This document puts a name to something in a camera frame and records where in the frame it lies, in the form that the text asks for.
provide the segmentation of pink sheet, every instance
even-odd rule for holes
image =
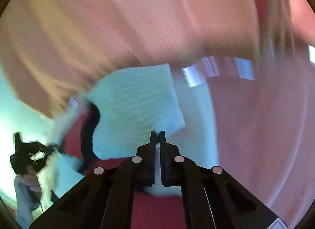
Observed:
[[[315,198],[315,68],[307,46],[257,81],[211,77],[220,165],[289,226]]]

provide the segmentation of silver rivet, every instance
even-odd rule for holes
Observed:
[[[142,158],[140,156],[134,156],[131,160],[133,163],[140,163]]]
[[[176,162],[183,162],[183,161],[185,161],[185,158],[184,158],[183,156],[176,156],[176,157],[174,158],[174,160],[175,160]]]
[[[222,168],[219,166],[213,167],[212,171],[216,174],[221,174],[223,172]]]
[[[94,174],[96,175],[101,175],[103,174],[103,172],[104,172],[104,169],[102,167],[97,167],[94,169]]]

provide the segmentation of black device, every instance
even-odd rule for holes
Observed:
[[[32,167],[37,173],[45,166],[48,156],[54,151],[53,148],[47,147],[38,141],[23,142],[21,132],[13,134],[15,153],[10,156],[11,167],[15,174],[27,174],[27,168]],[[34,159],[36,154],[43,153],[43,157]]]
[[[98,167],[36,219],[30,229],[130,228],[136,187],[155,182],[160,144],[162,185],[181,186],[187,229],[267,229],[278,216],[221,167],[197,166],[169,144],[165,132],[119,167]]]

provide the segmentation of person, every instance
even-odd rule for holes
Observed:
[[[40,206],[42,189],[37,172],[32,166],[27,168],[27,174],[17,174],[14,179],[17,209],[15,220],[22,229],[29,229],[33,222],[33,211]]]

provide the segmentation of warning sticker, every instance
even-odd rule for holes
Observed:
[[[267,229],[288,229],[284,222],[277,218]]]

